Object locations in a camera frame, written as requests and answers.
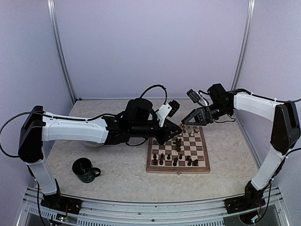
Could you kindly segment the dark knight piece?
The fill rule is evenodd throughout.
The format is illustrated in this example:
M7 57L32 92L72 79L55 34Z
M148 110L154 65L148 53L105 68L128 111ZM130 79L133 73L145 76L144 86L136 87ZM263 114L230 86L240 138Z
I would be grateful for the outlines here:
M174 167L176 167L176 166L177 166L177 164L178 164L178 158L177 158L177 157L175 157L175 158L174 158L174 161L173 161L173 166L174 166Z

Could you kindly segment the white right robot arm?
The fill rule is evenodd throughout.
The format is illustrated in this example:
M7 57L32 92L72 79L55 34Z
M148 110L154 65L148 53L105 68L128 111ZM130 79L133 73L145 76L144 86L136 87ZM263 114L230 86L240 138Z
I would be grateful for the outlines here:
M235 115L241 126L247 126L243 131L261 164L245 186L240 204L245 209L252 208L262 200L263 191L279 173L301 137L296 107L299 100L263 97L246 89L226 91L220 83L206 92L190 89L187 96L200 106L192 110L182 124L206 126L225 115Z

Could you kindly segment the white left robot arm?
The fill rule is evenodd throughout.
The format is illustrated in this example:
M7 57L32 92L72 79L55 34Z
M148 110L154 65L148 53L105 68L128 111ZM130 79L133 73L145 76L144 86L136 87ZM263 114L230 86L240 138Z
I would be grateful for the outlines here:
M56 140L87 141L103 145L128 144L132 137L155 138L159 144L180 134L172 117L180 105L173 100L153 110L151 101L136 98L128 101L119 114L104 113L94 118L82 118L46 113L35 106L20 132L18 155L37 180L44 200L55 209L62 209L66 199L60 194L57 180L44 159L43 142Z

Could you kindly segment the dark bishop piece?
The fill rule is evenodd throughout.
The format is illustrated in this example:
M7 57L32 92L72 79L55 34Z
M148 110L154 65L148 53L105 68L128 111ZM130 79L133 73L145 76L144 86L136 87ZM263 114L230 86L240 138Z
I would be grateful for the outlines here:
M191 166L191 163L192 163L192 159L190 156L187 156L187 166Z

